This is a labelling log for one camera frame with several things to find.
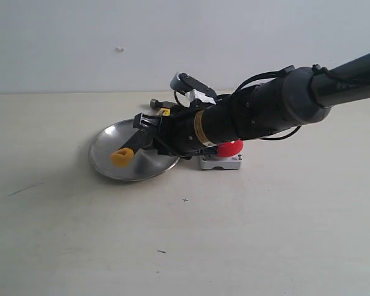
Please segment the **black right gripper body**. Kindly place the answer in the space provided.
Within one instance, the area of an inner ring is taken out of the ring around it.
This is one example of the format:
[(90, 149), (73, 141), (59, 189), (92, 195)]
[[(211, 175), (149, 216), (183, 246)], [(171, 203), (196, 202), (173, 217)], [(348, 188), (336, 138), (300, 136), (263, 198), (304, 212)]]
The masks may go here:
[(160, 155), (189, 158), (203, 150), (234, 140), (230, 108), (184, 109), (157, 115), (154, 148)]

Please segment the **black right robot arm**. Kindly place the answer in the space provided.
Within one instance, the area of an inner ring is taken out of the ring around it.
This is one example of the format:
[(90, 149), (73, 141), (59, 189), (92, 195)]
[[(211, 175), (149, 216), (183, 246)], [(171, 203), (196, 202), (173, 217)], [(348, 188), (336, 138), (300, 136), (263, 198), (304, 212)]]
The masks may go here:
[(370, 98), (370, 53), (332, 70), (285, 69), (277, 78), (220, 95), (217, 103), (164, 117), (161, 155), (190, 157), (238, 139), (262, 139), (324, 120), (335, 105)]

